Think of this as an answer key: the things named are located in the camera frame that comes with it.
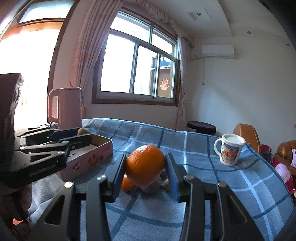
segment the stool seat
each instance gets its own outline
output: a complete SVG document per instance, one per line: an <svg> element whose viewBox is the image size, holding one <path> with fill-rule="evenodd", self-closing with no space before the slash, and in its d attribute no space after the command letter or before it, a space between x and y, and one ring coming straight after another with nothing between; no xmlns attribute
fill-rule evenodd
<svg viewBox="0 0 296 241"><path fill-rule="evenodd" d="M214 135L216 134L217 128L211 124L201 122L201 121L188 121L187 127L191 129L195 129L195 132Z"/></svg>

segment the orange fruit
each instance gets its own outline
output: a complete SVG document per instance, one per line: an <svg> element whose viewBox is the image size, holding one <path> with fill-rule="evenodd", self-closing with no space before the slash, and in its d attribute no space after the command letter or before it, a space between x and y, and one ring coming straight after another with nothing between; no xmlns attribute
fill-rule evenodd
<svg viewBox="0 0 296 241"><path fill-rule="evenodd" d="M128 177L124 175L121 183L121 190L124 192L129 192L133 189L133 187L134 184L132 184Z"/></svg>
<svg viewBox="0 0 296 241"><path fill-rule="evenodd" d="M126 161L126 175L137 186L151 185L165 167L165 156L156 146L134 150Z"/></svg>

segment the orange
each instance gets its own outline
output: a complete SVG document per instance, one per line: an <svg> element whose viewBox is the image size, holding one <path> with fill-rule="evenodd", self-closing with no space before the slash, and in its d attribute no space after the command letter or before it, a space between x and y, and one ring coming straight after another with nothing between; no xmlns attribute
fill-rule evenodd
<svg viewBox="0 0 296 241"><path fill-rule="evenodd" d="M124 192L129 192L133 189L133 187L134 187L134 184L132 184L131 181L128 179L128 177L124 175L121 183L121 190Z"/></svg>
<svg viewBox="0 0 296 241"><path fill-rule="evenodd" d="M126 161L126 175L137 186L151 185L165 167L165 156L156 146L144 145Z"/></svg>

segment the blue checkered tablecloth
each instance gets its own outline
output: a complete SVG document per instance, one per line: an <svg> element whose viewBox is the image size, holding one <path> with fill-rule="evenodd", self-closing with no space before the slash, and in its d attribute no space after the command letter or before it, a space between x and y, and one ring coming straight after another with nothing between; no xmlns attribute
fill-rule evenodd
<svg viewBox="0 0 296 241"><path fill-rule="evenodd" d="M217 137L173 131L159 126L114 119L83 120L92 133L113 139L113 156L74 180L77 186L116 160L120 153L129 155L144 144L171 152L176 163L208 183L225 181L246 207L265 240L273 240L293 210L291 196L274 168L249 144L241 152L237 165L227 167L219 161L213 145ZM63 182L54 174L33 183L29 221L34 225ZM120 192L113 204L106 204L112 240L179 240L184 203L175 202L164 190L148 195L135 188ZM209 203L206 203L205 240L209 240ZM85 203L81 211L81 240L86 240Z"/></svg>

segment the metal screw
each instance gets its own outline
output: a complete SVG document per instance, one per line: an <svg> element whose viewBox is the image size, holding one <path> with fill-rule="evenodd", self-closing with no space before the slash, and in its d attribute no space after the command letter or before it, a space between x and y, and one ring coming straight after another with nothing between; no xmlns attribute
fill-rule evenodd
<svg viewBox="0 0 296 241"><path fill-rule="evenodd" d="M105 175L102 175L102 176L97 177L96 179L98 181L105 180L106 179L106 176Z"/></svg>
<svg viewBox="0 0 296 241"><path fill-rule="evenodd" d="M193 176L193 175L191 175L191 174L189 174L189 175L185 175L185 176L184 176L184 178L185 178L186 180L189 180L189 181L191 181L191 180L193 180L193 179L194 179L194 176Z"/></svg>
<svg viewBox="0 0 296 241"><path fill-rule="evenodd" d="M65 184L64 184L64 187L65 188L71 188L73 186L73 183L72 182L66 182Z"/></svg>
<svg viewBox="0 0 296 241"><path fill-rule="evenodd" d="M227 186L226 182L218 182L218 186L221 188L225 188Z"/></svg>

